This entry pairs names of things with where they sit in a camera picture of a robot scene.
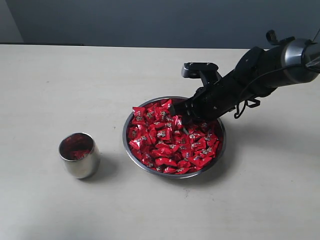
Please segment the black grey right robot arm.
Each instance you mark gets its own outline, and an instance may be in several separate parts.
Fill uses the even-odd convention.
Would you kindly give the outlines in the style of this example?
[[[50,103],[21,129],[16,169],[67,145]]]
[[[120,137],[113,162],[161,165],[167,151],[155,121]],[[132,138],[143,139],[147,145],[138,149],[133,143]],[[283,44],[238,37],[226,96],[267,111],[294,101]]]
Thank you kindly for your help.
[[[211,62],[184,63],[182,77],[200,79],[203,86],[192,97],[173,104],[170,114],[182,116],[186,123],[213,121],[231,111],[238,119],[277,88],[309,83],[320,74],[318,42],[293,36],[278,40],[274,30],[266,33],[266,39],[272,48],[251,48],[225,76]]]

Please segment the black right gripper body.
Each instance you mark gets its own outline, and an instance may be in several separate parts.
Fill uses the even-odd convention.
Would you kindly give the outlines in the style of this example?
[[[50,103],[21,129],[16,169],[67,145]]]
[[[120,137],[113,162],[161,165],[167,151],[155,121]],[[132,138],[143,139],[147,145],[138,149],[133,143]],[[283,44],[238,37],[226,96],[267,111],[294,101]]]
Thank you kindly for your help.
[[[218,72],[200,72],[203,87],[186,102],[186,115],[193,120],[211,121],[236,108],[246,94],[250,79],[229,72],[224,77]]]

